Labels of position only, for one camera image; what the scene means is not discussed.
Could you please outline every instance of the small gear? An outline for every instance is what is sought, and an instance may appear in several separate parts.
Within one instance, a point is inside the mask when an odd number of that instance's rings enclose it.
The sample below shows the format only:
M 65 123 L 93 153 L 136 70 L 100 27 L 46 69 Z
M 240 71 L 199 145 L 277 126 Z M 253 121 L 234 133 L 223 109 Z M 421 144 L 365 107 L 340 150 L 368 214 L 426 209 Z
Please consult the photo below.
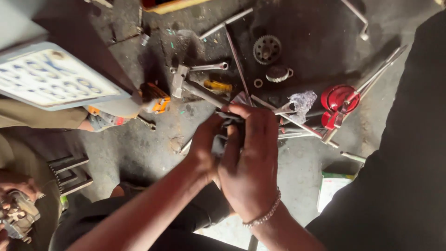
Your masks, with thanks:
M 279 59 L 282 44 L 275 36 L 266 35 L 254 43 L 253 54 L 259 64 L 269 65 Z
M 266 71 L 266 79 L 273 83 L 285 81 L 293 76 L 294 71 L 283 65 L 272 66 Z

